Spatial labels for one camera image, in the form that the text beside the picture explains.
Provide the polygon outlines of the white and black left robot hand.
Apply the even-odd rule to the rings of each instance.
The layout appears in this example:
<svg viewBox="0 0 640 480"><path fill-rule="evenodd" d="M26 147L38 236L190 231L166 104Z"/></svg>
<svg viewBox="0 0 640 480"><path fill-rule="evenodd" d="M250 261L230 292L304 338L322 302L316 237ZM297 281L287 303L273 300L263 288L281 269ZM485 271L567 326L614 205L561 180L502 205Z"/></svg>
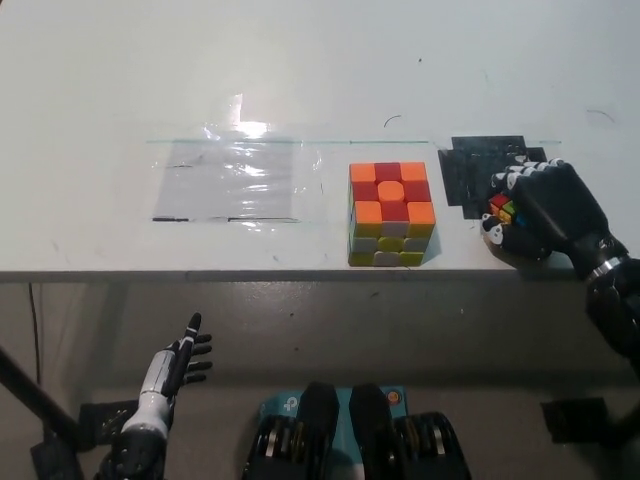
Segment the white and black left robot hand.
<svg viewBox="0 0 640 480"><path fill-rule="evenodd" d="M191 317L181 338L158 351L147 369L135 413L125 422L121 432L149 431L166 440L172 427L179 390L188 384L202 382L211 361L194 360L212 350L210 334L200 334L202 316Z"/></svg>

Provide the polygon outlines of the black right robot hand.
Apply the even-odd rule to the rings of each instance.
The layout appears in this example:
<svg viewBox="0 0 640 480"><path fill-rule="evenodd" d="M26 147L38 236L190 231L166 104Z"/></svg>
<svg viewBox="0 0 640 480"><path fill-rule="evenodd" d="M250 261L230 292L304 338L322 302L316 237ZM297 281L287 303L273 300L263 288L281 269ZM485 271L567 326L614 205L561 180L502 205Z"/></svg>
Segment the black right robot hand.
<svg viewBox="0 0 640 480"><path fill-rule="evenodd" d="M492 247L525 259L564 254L582 280L629 259L589 188L560 158L511 165L493 174L481 231Z"/></svg>

